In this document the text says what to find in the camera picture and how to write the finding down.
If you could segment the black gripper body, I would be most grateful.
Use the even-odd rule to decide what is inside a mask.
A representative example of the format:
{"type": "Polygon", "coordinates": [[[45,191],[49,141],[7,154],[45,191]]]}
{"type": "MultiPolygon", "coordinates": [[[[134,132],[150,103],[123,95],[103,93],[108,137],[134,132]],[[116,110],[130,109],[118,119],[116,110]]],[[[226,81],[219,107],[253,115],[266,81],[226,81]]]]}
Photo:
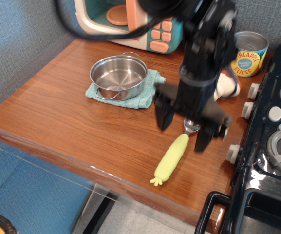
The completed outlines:
{"type": "Polygon", "coordinates": [[[212,69],[193,72],[187,65],[181,64],[178,85],[156,83],[154,101],[158,96],[172,99],[174,114],[178,113],[201,126],[213,126],[216,130],[214,137],[222,137],[231,117],[214,100],[219,72],[212,69]]]}

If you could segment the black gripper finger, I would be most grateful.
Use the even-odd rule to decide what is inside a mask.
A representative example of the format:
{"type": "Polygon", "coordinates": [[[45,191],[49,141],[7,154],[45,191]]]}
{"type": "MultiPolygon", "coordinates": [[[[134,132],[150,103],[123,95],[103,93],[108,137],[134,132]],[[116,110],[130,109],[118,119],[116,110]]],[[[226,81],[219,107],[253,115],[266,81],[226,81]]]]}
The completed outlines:
{"type": "Polygon", "coordinates": [[[158,96],[155,100],[155,114],[157,125],[161,131],[166,130],[173,121],[174,101],[165,96],[158,96]]]}
{"type": "Polygon", "coordinates": [[[214,137],[215,134],[215,127],[204,125],[201,126],[199,133],[197,135],[196,145],[195,145],[195,151],[196,152],[203,152],[208,144],[211,142],[211,140],[214,137]]]}

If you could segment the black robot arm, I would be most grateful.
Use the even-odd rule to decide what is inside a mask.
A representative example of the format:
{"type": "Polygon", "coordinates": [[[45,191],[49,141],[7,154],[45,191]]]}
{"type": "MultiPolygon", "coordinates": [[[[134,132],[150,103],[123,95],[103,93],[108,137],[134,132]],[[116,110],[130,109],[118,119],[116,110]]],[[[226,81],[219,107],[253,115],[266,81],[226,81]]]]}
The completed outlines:
{"type": "Polygon", "coordinates": [[[157,124],[165,130],[178,113],[200,125],[195,151],[225,137],[231,118],[214,100],[220,72],[236,57],[237,10],[230,0],[141,0],[155,18],[175,17],[183,24],[184,58],[179,84],[155,85],[157,124]]]}

